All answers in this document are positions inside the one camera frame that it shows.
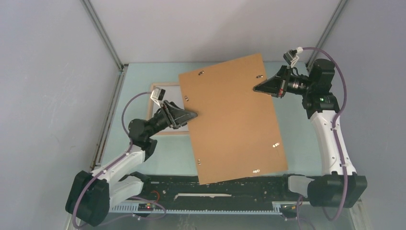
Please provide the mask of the printed photo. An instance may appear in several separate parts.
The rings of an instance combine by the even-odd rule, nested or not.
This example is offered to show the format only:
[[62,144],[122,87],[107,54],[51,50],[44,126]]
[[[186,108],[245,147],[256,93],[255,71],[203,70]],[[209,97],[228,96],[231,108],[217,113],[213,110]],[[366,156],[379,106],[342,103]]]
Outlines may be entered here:
[[[173,82],[155,83],[152,85],[152,89],[159,87],[165,90],[164,100],[174,102],[178,107],[184,108],[183,97],[180,91],[180,85]],[[188,126],[182,126],[179,129],[172,129],[170,127],[160,131],[159,135],[180,135],[188,133]]]

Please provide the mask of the wooden picture frame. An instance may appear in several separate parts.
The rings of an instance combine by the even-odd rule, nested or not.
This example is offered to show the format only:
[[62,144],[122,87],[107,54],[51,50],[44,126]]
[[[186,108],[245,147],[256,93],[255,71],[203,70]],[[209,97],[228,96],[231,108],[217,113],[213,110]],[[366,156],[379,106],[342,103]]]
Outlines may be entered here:
[[[155,83],[162,83],[162,82],[154,82],[154,83],[152,83],[152,84],[151,84],[151,87],[150,87],[150,91],[153,90],[153,89],[152,89],[152,85],[155,84]],[[154,115],[154,113],[155,113],[157,110],[158,110],[158,105],[155,104],[152,100],[149,100],[149,102],[148,102],[148,107],[147,107],[147,120],[150,119],[150,118],[152,118],[153,115]]]

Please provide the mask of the brown backing board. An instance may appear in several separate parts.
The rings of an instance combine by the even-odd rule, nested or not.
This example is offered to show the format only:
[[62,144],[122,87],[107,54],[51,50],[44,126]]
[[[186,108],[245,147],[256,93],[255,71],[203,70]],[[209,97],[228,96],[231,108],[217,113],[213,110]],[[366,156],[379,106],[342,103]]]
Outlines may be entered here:
[[259,53],[179,75],[200,184],[288,169],[272,97],[254,91],[266,78]]

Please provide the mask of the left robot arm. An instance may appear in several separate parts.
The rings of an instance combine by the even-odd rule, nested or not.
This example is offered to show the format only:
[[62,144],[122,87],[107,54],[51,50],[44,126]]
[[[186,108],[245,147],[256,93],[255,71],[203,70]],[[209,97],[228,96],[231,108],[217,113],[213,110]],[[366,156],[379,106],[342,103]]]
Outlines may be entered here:
[[196,112],[164,100],[149,120],[130,121],[125,128],[130,140],[128,149],[92,172],[77,173],[65,204],[66,212],[95,227],[104,221],[112,207],[126,199],[133,196],[147,199],[151,195],[151,186],[146,183],[148,177],[130,170],[154,153],[158,142],[152,139],[153,135],[168,127],[183,127],[197,116]]

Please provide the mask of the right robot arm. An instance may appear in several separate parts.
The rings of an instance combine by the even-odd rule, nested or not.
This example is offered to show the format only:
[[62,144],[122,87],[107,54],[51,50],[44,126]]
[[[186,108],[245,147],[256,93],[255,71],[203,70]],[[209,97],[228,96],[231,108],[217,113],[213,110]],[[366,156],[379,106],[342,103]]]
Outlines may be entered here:
[[339,68],[334,61],[317,59],[307,76],[294,74],[293,69],[281,66],[273,77],[254,86],[253,91],[276,98],[286,93],[302,97],[302,106],[316,133],[322,175],[312,178],[291,174],[279,186],[279,196],[291,200],[300,194],[314,207],[351,208],[368,183],[365,176],[358,175],[350,160],[340,125],[342,107],[330,91]]

